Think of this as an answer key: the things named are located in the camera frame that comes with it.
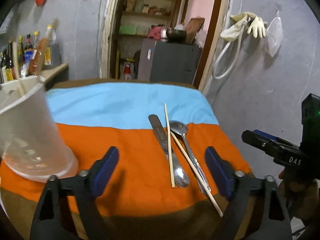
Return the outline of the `right hand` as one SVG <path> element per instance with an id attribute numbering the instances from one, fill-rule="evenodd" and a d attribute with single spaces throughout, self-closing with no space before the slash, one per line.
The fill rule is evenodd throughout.
<path id="1" fill-rule="evenodd" d="M 308 176 L 294 175 L 289 169 L 279 174 L 279 188 L 285 198 L 289 217 L 310 220 L 315 217 L 319 206 L 318 180 Z"/>

